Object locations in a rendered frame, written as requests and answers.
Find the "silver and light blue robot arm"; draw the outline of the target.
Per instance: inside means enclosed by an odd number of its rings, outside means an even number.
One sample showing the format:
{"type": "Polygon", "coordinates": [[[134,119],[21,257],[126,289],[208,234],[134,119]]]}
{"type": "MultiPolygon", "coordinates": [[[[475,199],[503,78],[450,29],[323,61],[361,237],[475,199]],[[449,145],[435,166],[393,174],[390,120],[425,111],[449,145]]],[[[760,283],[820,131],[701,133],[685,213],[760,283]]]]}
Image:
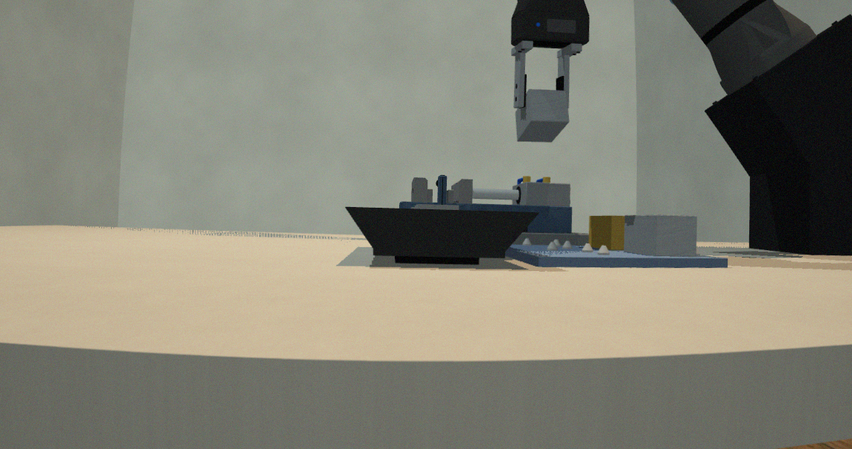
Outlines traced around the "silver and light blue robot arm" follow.
{"type": "Polygon", "coordinates": [[[670,0],[708,47],[727,95],[816,38],[773,0],[670,0]]]}

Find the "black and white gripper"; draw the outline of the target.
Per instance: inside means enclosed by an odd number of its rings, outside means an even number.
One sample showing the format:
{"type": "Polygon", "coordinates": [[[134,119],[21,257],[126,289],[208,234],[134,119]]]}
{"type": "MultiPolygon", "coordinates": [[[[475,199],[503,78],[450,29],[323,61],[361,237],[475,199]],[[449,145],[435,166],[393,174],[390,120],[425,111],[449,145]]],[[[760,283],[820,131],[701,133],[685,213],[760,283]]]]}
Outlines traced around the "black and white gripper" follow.
{"type": "Polygon", "coordinates": [[[580,53],[588,42],[589,12],[584,0],[518,0],[511,25],[514,108],[526,106],[525,56],[533,48],[561,48],[556,90],[566,90],[569,108],[570,56],[580,53]]]}

